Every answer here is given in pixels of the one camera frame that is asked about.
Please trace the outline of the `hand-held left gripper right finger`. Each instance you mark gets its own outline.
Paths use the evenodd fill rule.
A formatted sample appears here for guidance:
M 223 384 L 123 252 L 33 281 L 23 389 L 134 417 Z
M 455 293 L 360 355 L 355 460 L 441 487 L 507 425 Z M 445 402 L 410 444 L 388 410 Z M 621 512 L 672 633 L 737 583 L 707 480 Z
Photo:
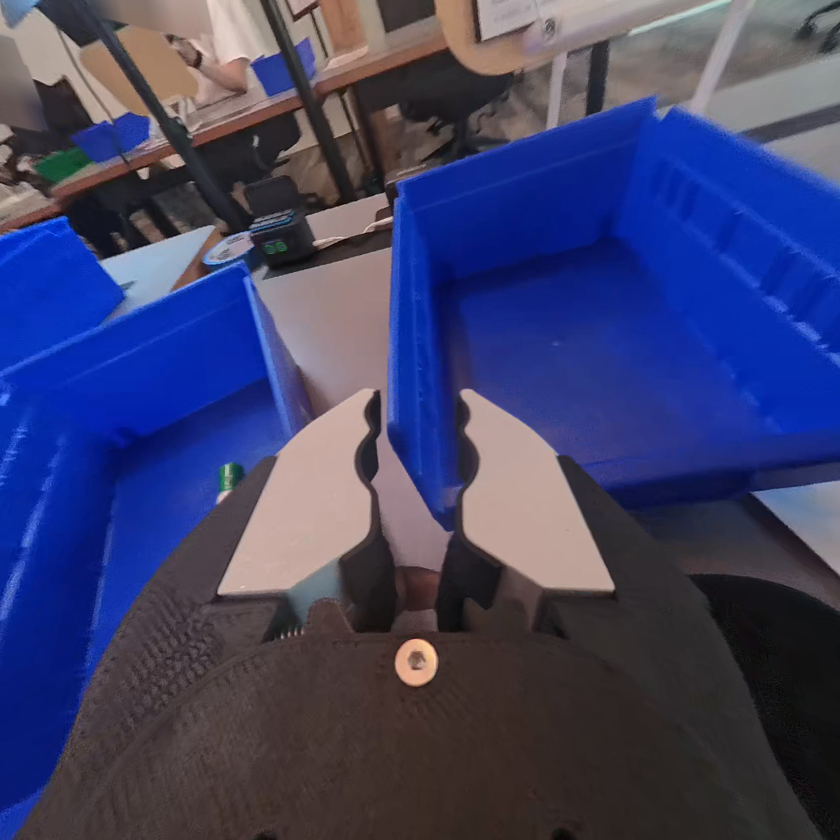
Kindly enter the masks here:
M 468 603 L 512 603 L 538 629 L 557 597 L 613 598 L 615 582 L 554 448 L 477 391 L 457 406 L 462 485 L 437 588 L 437 629 L 465 631 Z

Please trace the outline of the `blue tape roll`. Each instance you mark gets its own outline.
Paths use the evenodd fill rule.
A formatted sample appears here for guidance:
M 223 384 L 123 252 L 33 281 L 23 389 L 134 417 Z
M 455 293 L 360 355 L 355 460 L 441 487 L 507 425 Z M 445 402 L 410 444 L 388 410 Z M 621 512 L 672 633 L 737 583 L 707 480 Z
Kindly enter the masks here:
M 203 256 L 203 265 L 210 273 L 230 267 L 239 261 L 245 263 L 249 270 L 261 265 L 261 257 L 248 232 L 226 237 Z

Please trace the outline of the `blue plastic bin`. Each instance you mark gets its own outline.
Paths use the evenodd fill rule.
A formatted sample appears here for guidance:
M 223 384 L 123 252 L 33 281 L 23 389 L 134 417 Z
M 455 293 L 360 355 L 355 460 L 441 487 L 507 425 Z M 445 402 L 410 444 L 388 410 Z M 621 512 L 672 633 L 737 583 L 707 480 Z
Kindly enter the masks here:
M 625 508 L 838 479 L 838 185 L 650 98 L 396 190 L 387 433 L 446 529 L 465 389 Z
M 311 418 L 243 262 L 2 372 L 1 807 L 10 837 L 145 583 Z
M 57 217 L 1 237 L 1 369 L 96 328 L 125 293 Z

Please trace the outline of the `black box with blue top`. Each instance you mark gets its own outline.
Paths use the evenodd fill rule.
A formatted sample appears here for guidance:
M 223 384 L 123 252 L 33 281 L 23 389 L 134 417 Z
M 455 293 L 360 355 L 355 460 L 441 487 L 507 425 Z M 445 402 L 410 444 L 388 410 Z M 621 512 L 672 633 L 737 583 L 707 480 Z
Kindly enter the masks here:
M 307 218 L 297 209 L 258 217 L 248 234 L 259 259 L 273 270 L 300 263 L 317 251 Z

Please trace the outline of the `wooden office desk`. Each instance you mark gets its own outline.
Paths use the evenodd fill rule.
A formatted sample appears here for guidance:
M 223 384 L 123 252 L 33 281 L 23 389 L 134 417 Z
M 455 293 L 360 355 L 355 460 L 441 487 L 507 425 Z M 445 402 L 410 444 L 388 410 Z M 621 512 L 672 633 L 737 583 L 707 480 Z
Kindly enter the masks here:
M 416 22 L 387 35 L 381 48 L 370 49 L 364 56 L 357 56 L 352 61 L 320 71 L 312 86 L 314 97 L 322 101 L 334 92 L 356 88 L 362 80 L 378 77 L 387 71 L 435 55 L 446 48 L 445 39 L 435 18 Z M 191 133 L 190 144 L 198 149 L 303 109 L 304 104 L 299 95 L 295 91 L 285 91 L 272 98 L 263 98 L 239 112 L 225 112 L 219 119 Z M 173 154 L 179 155 L 183 162 L 186 162 L 186 153 L 177 151 L 170 142 L 151 141 L 129 153 L 125 161 L 114 159 L 102 164 L 89 164 L 53 186 L 49 197 L 35 194 L 35 198 L 39 200 L 38 205 L 30 203 L 26 211 L 19 208 L 12 212 L 2 211 L 2 234 L 61 215 L 65 206 L 76 196 L 115 181 L 130 172 L 151 166 Z

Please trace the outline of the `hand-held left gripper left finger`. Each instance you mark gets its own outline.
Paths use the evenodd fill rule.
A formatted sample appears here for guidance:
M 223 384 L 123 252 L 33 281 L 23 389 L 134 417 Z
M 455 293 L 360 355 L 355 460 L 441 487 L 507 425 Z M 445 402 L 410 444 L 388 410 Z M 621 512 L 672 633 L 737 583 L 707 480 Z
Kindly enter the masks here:
M 396 568 L 373 486 L 382 399 L 361 389 L 305 426 L 276 455 L 217 598 L 278 600 L 284 631 L 318 601 L 356 631 L 389 631 Z

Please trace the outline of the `black office chair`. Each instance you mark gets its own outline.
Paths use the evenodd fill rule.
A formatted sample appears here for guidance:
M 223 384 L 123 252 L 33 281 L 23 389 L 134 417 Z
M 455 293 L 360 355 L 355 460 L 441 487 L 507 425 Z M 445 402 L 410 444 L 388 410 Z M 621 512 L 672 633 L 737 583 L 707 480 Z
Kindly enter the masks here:
M 420 159 L 422 164 L 447 164 L 498 148 L 508 141 L 470 127 L 470 118 L 487 106 L 504 102 L 516 74 L 483 75 L 462 65 L 451 53 L 437 53 L 408 69 L 397 107 L 413 123 L 433 121 L 450 126 L 451 137 Z

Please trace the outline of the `small blue bin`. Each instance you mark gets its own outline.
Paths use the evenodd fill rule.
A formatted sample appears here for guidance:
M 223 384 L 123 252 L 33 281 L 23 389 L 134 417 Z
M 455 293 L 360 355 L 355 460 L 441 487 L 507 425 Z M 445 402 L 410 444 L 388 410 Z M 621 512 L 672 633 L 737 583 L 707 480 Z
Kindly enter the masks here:
M 318 57 L 310 38 L 298 42 L 295 49 L 307 79 L 311 81 L 318 71 Z M 268 98 L 295 89 L 291 72 L 281 53 L 256 58 L 251 62 L 251 68 Z
M 150 118 L 126 112 L 113 122 L 99 122 L 72 134 L 71 140 L 91 162 L 101 164 L 134 151 L 150 135 Z

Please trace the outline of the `black knobbly rounded object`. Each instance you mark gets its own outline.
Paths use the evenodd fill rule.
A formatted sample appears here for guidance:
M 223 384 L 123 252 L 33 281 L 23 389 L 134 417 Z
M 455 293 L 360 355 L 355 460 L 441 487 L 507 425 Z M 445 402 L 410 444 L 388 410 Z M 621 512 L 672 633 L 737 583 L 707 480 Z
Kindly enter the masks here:
M 822 838 L 839 838 L 839 613 L 790 586 L 693 574 L 786 780 Z

